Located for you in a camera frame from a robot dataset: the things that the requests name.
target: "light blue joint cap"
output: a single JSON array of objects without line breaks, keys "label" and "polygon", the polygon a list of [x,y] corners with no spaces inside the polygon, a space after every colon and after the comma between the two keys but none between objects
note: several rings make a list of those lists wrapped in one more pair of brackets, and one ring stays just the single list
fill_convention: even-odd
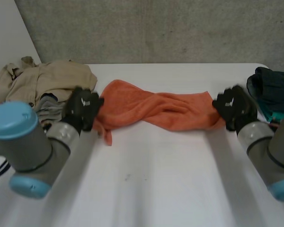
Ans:
[{"label": "light blue joint cap", "polygon": [[276,200],[284,202],[284,180],[267,187]]},{"label": "light blue joint cap", "polygon": [[47,183],[31,177],[19,175],[11,177],[9,186],[14,192],[34,199],[44,198],[51,189],[51,186]]},{"label": "light blue joint cap", "polygon": [[37,114],[28,104],[14,101],[0,105],[0,140],[27,135],[37,124]]}]

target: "dark teal cloth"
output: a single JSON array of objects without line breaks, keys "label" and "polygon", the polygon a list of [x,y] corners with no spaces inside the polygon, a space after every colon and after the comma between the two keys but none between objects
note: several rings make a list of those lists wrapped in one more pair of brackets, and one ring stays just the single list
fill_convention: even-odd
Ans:
[{"label": "dark teal cloth", "polygon": [[247,89],[267,121],[284,118],[284,72],[258,67],[255,74],[248,78]]}]

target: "black cable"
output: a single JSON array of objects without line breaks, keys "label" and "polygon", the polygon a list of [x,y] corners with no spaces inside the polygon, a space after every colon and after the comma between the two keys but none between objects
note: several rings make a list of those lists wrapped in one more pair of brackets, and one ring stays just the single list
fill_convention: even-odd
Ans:
[{"label": "black cable", "polygon": [[5,160],[1,165],[0,165],[0,176],[2,176],[4,173],[6,173],[10,168],[10,164],[8,163],[7,160]]}]

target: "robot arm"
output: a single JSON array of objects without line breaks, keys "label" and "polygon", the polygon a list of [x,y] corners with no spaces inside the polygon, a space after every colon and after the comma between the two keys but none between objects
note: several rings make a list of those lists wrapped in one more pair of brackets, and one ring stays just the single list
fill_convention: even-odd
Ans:
[{"label": "robot arm", "polygon": [[226,128],[237,132],[267,189],[284,201],[284,119],[274,133],[267,123],[257,119],[256,107],[239,86],[219,94],[213,106],[226,121]]},{"label": "robot arm", "polygon": [[103,102],[97,93],[76,88],[65,104],[62,120],[46,135],[29,105],[0,105],[0,156],[16,171],[9,182],[11,189],[43,198],[78,145],[81,130],[91,130]]}]

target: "crumpled clothing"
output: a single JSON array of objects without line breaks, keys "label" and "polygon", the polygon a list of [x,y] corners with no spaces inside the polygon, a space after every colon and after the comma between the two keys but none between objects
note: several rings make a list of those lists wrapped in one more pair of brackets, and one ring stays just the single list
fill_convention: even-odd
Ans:
[{"label": "crumpled clothing", "polygon": [[21,68],[8,64],[0,72],[0,104],[23,101],[35,108],[44,93],[52,93],[58,102],[65,102],[75,87],[92,91],[97,83],[87,65],[72,61],[35,65],[31,57],[21,61]]}]

